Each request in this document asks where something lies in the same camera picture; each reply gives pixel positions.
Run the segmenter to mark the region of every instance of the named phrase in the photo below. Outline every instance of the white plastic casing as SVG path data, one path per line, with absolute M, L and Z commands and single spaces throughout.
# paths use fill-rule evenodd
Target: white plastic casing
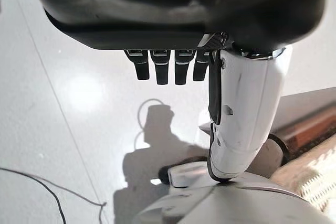
M 221 121 L 213 124 L 210 160 L 215 177 L 229 179 L 244 172 L 266 141 L 291 53 L 288 46 L 276 58 L 255 60 L 221 51 Z

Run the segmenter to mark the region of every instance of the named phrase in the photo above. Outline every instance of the black cable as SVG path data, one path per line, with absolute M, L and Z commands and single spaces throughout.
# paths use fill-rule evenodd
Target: black cable
M 18 172 L 18 171 L 16 171 L 16 170 L 11 170 L 11 169 L 2 168 L 2 167 L 0 167 L 0 170 L 4 170 L 4 171 L 6 171 L 6 172 L 16 173 L 16 174 L 25 176 L 25 177 L 27 177 L 27 178 L 30 178 L 30 179 L 34 180 L 35 182 L 39 183 L 39 184 L 42 185 L 44 188 L 46 188 L 47 191 L 51 193 L 51 195 L 55 198 L 55 200 L 56 200 L 56 202 L 57 202 L 58 210 L 59 210 L 59 213 L 61 214 L 63 224 L 66 224 L 66 223 L 67 223 L 67 222 L 65 221 L 65 216 L 64 216 L 64 213 L 63 213 L 61 204 L 60 204 L 60 202 L 59 202 L 59 199 L 57 198 L 56 194 L 55 194 L 55 193 L 54 193 L 54 192 L 53 192 L 47 185 L 45 185 L 43 182 L 39 181 L 38 179 L 34 178 L 33 176 L 30 176 L 30 175 L 25 174 L 25 173 Z
M 287 146 L 280 138 L 278 138 L 274 134 L 269 134 L 268 138 L 273 140 L 281 148 L 282 153 L 283 153 L 281 166 L 286 165 L 291 160 L 290 153 L 289 153 L 289 150 L 287 149 Z
M 65 188 L 65 187 L 62 187 L 60 185 L 57 185 L 54 182 L 51 182 L 51 181 L 49 181 L 49 180 L 47 180 L 45 178 L 39 177 L 37 175 L 33 175 L 33 174 L 29 174 L 29 173 L 23 173 L 23 172 L 19 172 L 17 170 L 7 169 L 7 168 L 3 168 L 3 167 L 0 167 L 0 170 L 4 170 L 6 172 L 15 173 L 15 174 L 19 174 L 19 175 L 28 177 L 28 178 L 36 181 L 37 183 L 41 184 L 43 187 L 45 187 L 53 195 L 53 197 L 56 199 L 59 212 L 60 212 L 60 214 L 62 216 L 63 224 L 66 224 L 66 220 L 65 220 L 64 213 L 62 211 L 59 199 L 57 198 L 56 194 L 49 187 L 47 187 L 44 183 L 42 183 L 40 180 L 43 180 L 43 181 L 45 181 L 45 182 L 47 182 L 47 183 L 49 183 L 49 184 L 51 184 L 51 185 L 53 185 L 53 186 L 55 186 L 55 187 L 57 187 L 59 189 L 67 191 L 68 193 L 71 193 L 71 194 L 73 194 L 73 195 L 75 195 L 75 196 L 77 196 L 77 197 L 85 200 L 86 202 L 88 202 L 88 203 L 90 203 L 90 204 L 92 204 L 94 206 L 99 206 L 100 207 L 100 210 L 99 210 L 99 224 L 102 224 L 101 215 L 102 215 L 103 207 L 107 205 L 106 202 L 104 202 L 103 204 L 93 202 L 92 200 L 90 200 L 90 199 L 88 199 L 88 198 L 80 195 L 79 193 L 77 193 L 75 191 L 72 191 L 72 190 L 70 190 L 68 188 Z

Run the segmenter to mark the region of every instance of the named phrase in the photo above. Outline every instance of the cable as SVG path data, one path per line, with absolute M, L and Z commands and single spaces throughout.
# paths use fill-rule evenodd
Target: cable
M 55 194 L 55 193 L 54 193 L 54 192 L 53 192 L 47 185 L 45 185 L 43 182 L 39 181 L 38 179 L 34 178 L 33 176 L 30 176 L 30 175 L 25 174 L 25 173 L 18 172 L 18 171 L 16 171 L 16 170 L 6 169 L 6 168 L 2 168 L 2 167 L 0 167 L 0 170 L 4 170 L 4 171 L 6 171 L 6 172 L 16 173 L 16 174 L 25 176 L 25 177 L 27 177 L 27 178 L 30 178 L 30 179 L 34 180 L 35 182 L 39 183 L 39 184 L 42 185 L 44 188 L 46 188 L 47 191 L 51 193 L 51 195 L 55 198 L 55 200 L 56 200 L 56 202 L 57 202 L 58 210 L 59 210 L 59 213 L 61 214 L 63 224 L 66 224 L 66 223 L 67 223 L 67 222 L 65 221 L 65 216 L 64 216 L 64 213 L 63 213 L 61 204 L 60 204 L 60 202 L 59 202 L 59 199 L 57 198 L 56 194 Z
M 85 200 L 86 202 L 94 205 L 94 206 L 99 206 L 100 207 L 100 210 L 99 210 L 99 224 L 102 224 L 102 220 L 101 220 L 101 215 L 102 215 L 102 211 L 103 211 L 103 207 L 107 205 L 107 202 L 104 202 L 103 204 L 100 204 L 100 203 L 96 203 L 96 202 L 93 202 L 92 200 L 80 195 L 79 193 L 75 192 L 75 191 L 72 191 L 68 188 L 65 188 L 65 187 L 62 187 L 60 185 L 57 185 L 55 184 L 54 182 L 51 182 L 45 178 L 42 178 L 42 177 L 39 177 L 37 175 L 33 175 L 33 174 L 29 174 L 29 173 L 23 173 L 23 172 L 19 172 L 17 170 L 12 170 L 12 169 L 7 169 L 7 168 L 3 168 L 3 167 L 0 167 L 0 170 L 4 170 L 6 172 L 10 172 L 10 173 L 15 173 L 15 174 L 19 174 L 19 175 L 22 175 L 22 176 L 25 176 L 25 177 L 28 177 L 34 181 L 36 181 L 37 183 L 41 184 L 44 188 L 46 188 L 51 194 L 52 196 L 56 199 L 56 202 L 57 202 L 57 206 L 58 206 L 58 209 L 59 209 L 59 212 L 62 216 L 62 220 L 63 220 L 63 224 L 66 224 L 66 220 L 65 220 L 65 216 L 64 216 L 64 213 L 62 211 L 62 208 L 61 208 L 61 205 L 60 205 L 60 202 L 59 202 L 59 199 L 57 198 L 56 194 L 49 188 L 47 187 L 44 183 L 42 183 L 40 180 L 43 180 L 59 189 L 62 189 L 64 191 L 67 191 L 68 193 L 71 193 L 83 200 Z
M 285 143 L 280 138 L 278 138 L 277 136 L 271 133 L 268 135 L 268 138 L 273 140 L 282 150 L 283 158 L 281 161 L 281 166 L 287 164 L 291 160 L 291 158 L 290 158 L 290 153 Z

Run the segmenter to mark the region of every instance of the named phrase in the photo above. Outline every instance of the white floor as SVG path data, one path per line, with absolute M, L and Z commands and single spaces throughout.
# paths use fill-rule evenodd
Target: white floor
M 295 45 L 284 95 L 336 86 L 335 11 L 329 0 L 318 30 Z M 197 127 L 206 81 L 192 82 L 190 71 L 188 84 L 175 86 L 171 67 L 170 84 L 157 86 L 153 66 L 150 81 L 137 81 L 122 51 L 62 34 L 39 0 L 0 0 L 0 52 L 0 166 L 106 201 L 103 223 L 129 223 L 166 192 L 155 185 L 158 169 L 207 141 Z M 99 207 L 53 190 L 67 223 L 99 223 Z M 0 171 L 0 223 L 62 222 L 39 184 Z

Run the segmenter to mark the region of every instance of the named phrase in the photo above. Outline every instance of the black rubber part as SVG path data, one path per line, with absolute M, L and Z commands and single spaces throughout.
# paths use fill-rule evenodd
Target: black rubber part
M 194 59 L 196 50 L 175 50 L 175 84 L 185 85 L 189 62 Z
M 175 84 L 185 85 L 187 79 L 187 72 L 189 68 L 189 63 L 184 65 L 178 65 L 175 63 Z
M 130 56 L 127 50 L 124 50 L 127 58 L 134 63 L 138 80 L 149 79 L 148 51 L 142 50 L 141 56 Z
M 155 64 L 155 72 L 156 72 L 156 82 L 158 85 L 166 85 L 168 84 L 168 70 L 169 70 L 169 59 L 170 59 L 170 50 L 166 51 L 165 56 L 156 56 L 155 51 L 151 50 L 151 58 Z
M 194 81 L 204 81 L 206 69 L 209 66 L 209 56 L 204 55 L 205 50 L 197 50 L 193 80 Z
M 209 55 L 209 113 L 215 124 L 220 124 L 222 113 L 222 80 L 220 50 Z

